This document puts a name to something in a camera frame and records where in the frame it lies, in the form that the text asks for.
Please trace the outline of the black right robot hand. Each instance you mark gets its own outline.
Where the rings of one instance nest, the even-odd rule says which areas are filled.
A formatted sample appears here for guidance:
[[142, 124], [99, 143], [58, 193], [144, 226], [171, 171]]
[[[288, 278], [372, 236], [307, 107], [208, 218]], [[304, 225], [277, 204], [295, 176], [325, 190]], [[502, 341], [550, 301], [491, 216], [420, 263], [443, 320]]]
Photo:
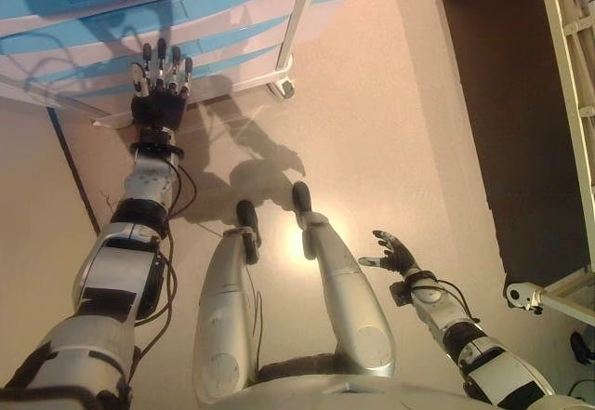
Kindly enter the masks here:
[[358, 258], [360, 265], [396, 271], [402, 277], [406, 277], [411, 270], [420, 270], [415, 257], [396, 236], [381, 230], [374, 230], [373, 235], [377, 238], [377, 243], [384, 247], [384, 256]]

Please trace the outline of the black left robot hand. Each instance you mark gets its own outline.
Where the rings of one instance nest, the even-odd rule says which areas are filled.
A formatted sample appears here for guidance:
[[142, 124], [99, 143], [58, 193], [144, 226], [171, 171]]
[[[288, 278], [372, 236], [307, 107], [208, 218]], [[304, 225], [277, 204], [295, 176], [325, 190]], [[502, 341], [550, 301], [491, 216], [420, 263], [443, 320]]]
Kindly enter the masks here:
[[168, 49], [166, 40], [159, 38], [152, 63], [152, 47], [145, 43], [142, 63], [131, 63], [131, 112], [141, 126], [176, 131], [191, 94], [193, 61], [182, 58], [178, 46], [171, 47], [171, 52]]

